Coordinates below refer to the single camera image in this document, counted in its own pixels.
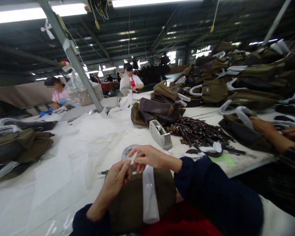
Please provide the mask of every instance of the white plastic bag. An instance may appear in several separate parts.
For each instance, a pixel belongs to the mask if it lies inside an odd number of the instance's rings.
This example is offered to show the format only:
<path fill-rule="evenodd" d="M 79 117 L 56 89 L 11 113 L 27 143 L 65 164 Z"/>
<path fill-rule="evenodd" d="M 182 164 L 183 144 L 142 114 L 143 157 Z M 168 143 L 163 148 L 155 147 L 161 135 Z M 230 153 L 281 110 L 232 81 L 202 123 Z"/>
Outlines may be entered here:
<path fill-rule="evenodd" d="M 93 101 L 82 83 L 78 73 L 72 72 L 70 80 L 64 87 L 64 93 L 68 94 L 66 101 L 72 106 L 87 106 L 93 104 Z M 89 80 L 89 83 L 94 88 L 97 98 L 101 101 L 104 98 L 102 86 Z"/>

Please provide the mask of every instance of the red clothing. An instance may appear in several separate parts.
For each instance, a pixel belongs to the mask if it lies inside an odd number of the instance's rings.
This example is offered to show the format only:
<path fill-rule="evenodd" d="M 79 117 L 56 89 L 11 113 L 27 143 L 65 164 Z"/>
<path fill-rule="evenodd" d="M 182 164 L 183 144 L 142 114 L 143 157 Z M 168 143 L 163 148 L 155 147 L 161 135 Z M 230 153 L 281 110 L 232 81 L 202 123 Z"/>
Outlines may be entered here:
<path fill-rule="evenodd" d="M 175 204 L 172 210 L 158 223 L 143 228 L 141 235 L 223 236 L 208 219 L 186 201 Z"/>

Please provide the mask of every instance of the navy blue sleeve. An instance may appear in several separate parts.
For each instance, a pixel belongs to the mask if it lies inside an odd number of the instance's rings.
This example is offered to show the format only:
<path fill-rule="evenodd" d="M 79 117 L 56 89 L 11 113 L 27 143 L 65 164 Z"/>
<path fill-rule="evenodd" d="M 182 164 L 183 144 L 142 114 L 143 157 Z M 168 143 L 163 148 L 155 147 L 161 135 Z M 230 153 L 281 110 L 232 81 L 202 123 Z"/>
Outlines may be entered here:
<path fill-rule="evenodd" d="M 182 157 L 182 168 L 174 174 L 181 196 L 203 213 L 225 236 L 259 235 L 263 205 L 259 195 L 227 177 L 208 157 L 197 161 Z"/>
<path fill-rule="evenodd" d="M 86 217 L 86 213 L 92 204 L 80 209 L 74 216 L 70 236 L 105 236 L 110 235 L 110 216 L 107 211 L 101 221 L 93 222 Z"/>

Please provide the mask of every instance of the green paper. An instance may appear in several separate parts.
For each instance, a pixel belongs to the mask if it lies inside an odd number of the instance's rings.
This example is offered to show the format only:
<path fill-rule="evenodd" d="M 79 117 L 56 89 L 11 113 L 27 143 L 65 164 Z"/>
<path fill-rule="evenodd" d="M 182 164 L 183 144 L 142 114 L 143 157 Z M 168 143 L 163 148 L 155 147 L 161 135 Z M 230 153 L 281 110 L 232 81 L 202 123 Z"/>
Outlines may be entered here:
<path fill-rule="evenodd" d="M 236 166 L 236 164 L 235 164 L 235 162 L 234 162 L 234 159 L 233 159 L 230 155 L 228 155 L 228 154 L 226 154 L 225 152 L 223 152 L 223 154 L 222 154 L 221 157 L 224 158 L 225 163 L 226 163 L 229 167 L 235 167 L 235 166 Z"/>
<path fill-rule="evenodd" d="M 220 156 L 220 157 L 210 157 L 210 159 L 214 163 L 224 161 L 226 163 L 226 165 L 228 165 L 229 167 L 235 167 L 236 166 L 236 164 L 234 163 L 233 158 L 230 155 L 226 154 L 225 152 L 223 152 L 222 156 Z"/>
<path fill-rule="evenodd" d="M 220 157 L 209 157 L 209 158 L 210 158 L 211 161 L 213 161 L 214 163 L 224 161 L 224 158 L 223 158 L 222 156 L 220 156 Z"/>

